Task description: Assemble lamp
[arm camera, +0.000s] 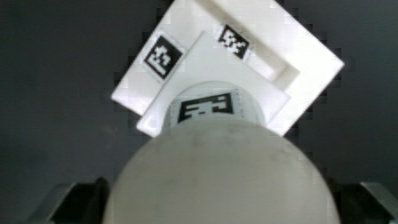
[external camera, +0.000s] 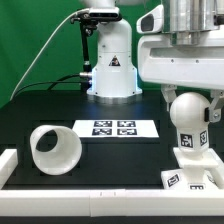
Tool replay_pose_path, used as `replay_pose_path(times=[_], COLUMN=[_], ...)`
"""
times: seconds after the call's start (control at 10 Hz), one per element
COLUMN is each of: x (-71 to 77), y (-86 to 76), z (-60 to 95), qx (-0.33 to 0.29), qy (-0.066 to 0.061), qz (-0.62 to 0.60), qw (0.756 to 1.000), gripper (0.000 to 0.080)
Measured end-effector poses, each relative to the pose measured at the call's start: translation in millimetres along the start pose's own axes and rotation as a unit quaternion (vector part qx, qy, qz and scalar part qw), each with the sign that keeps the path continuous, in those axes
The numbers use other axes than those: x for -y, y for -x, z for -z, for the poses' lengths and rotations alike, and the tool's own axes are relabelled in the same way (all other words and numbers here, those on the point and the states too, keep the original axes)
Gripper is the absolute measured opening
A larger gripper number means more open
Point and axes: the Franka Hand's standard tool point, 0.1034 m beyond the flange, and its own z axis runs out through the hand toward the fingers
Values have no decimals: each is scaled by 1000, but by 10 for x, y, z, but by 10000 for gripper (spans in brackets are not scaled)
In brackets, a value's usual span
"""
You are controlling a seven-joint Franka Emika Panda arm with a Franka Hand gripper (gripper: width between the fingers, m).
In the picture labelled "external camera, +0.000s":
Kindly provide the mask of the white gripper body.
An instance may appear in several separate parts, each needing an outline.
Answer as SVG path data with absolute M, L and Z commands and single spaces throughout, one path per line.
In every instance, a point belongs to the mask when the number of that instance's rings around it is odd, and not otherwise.
M 147 35 L 138 43 L 144 82 L 224 90 L 224 31 L 202 32 L 196 46 L 172 46 L 169 35 Z

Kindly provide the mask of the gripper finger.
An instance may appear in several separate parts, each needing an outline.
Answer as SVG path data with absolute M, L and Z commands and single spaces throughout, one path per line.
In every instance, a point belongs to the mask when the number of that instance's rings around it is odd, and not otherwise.
M 177 97 L 176 89 L 177 89 L 176 85 L 172 85 L 172 84 L 162 84 L 161 85 L 161 92 L 162 92 L 162 95 L 163 95 L 164 100 L 166 102 L 167 109 L 170 109 L 171 103 Z
M 224 90 L 212 90 L 210 97 L 212 102 L 205 109 L 205 121 L 219 122 L 221 120 L 222 108 L 224 107 Z

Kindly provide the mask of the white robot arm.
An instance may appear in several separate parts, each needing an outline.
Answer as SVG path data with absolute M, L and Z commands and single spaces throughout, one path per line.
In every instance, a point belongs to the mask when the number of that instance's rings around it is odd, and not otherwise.
M 168 103 L 175 88 L 209 89 L 205 119 L 220 120 L 224 98 L 224 0 L 161 0 L 137 20 L 138 66 L 132 65 L 131 27 L 121 5 L 142 0 L 80 0 L 98 30 L 98 61 L 88 93 L 102 101 L 139 94 L 137 81 L 157 83 Z

